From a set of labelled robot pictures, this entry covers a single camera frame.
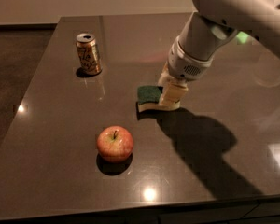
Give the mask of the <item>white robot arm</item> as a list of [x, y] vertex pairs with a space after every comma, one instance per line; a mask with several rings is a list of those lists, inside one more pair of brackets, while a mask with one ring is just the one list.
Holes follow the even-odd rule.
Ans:
[[280, 0], [192, 0], [193, 12], [172, 45], [158, 85], [159, 104], [178, 105], [187, 83], [210, 67], [216, 51], [240, 31], [280, 59]]

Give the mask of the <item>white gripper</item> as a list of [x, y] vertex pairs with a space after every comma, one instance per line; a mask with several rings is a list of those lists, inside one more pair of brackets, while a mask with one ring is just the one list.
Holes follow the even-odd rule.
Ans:
[[167, 63], [162, 68], [158, 80], [158, 85], [162, 87], [159, 104], [177, 104], [189, 90], [185, 80], [192, 81], [201, 78], [211, 66], [212, 61], [213, 59], [202, 61], [189, 56], [180, 46], [179, 37], [177, 37], [170, 48]]

